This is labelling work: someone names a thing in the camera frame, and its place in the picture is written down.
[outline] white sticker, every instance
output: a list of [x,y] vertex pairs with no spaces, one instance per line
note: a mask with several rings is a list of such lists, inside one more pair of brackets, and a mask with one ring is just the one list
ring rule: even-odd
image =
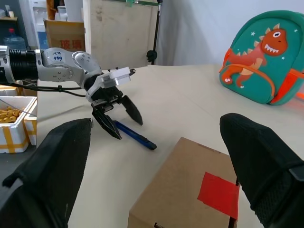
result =
[[53,51],[49,57],[53,62],[65,62],[65,53],[62,51]]

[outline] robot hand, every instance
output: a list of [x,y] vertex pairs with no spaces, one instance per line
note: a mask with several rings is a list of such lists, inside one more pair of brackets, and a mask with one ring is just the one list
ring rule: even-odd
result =
[[114,108],[114,104],[123,104],[130,117],[143,124],[136,106],[116,87],[130,81],[134,73],[134,69],[126,67],[103,74],[97,60],[83,51],[69,52],[57,47],[44,51],[21,51],[0,46],[0,84],[25,79],[58,83],[74,81],[87,91],[86,98],[93,108],[92,115],[103,129],[117,139],[121,139],[121,136],[115,123],[105,115]]

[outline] dinosaur print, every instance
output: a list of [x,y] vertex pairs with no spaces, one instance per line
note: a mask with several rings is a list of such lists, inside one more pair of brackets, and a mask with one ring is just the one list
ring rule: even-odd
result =
[[[247,52],[244,51],[243,55],[240,52],[234,54],[231,49],[230,53],[226,54],[225,61],[240,66],[228,66],[222,75],[224,83],[232,84],[231,76],[238,73],[240,75],[237,77],[236,85],[244,88],[243,82],[248,80],[253,74],[250,68],[258,70],[262,65],[267,64],[265,55],[279,56],[287,50],[286,31],[280,28],[280,24],[275,25],[273,30],[267,28],[265,35],[259,38],[261,42],[255,41],[253,44],[254,49],[248,49]],[[245,69],[241,65],[248,66],[249,69]]]

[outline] backpack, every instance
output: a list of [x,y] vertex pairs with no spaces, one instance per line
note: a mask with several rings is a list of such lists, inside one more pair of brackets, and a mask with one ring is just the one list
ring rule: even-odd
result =
[[282,105],[300,90],[303,73],[304,15],[276,10],[242,27],[225,55],[219,78],[223,86],[253,101]]

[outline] white table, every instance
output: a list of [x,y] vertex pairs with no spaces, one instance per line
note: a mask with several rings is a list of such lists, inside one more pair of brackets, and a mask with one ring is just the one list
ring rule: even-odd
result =
[[[131,120],[122,105],[116,105],[108,115],[147,137],[158,149],[149,151],[124,133],[119,141],[95,121],[84,179],[69,221],[71,228],[126,228],[129,209],[181,136],[228,153],[219,131],[219,118],[227,113],[239,113],[271,127],[304,158],[304,105],[292,101],[276,107],[250,101],[220,84],[219,68],[148,66],[137,69],[130,83],[119,86],[140,110],[144,125]],[[39,85],[57,86],[50,82]],[[72,82],[62,85],[76,86]],[[85,98],[39,92],[38,143],[54,127],[91,117],[91,111]],[[258,227],[262,225],[241,191],[238,228]]]

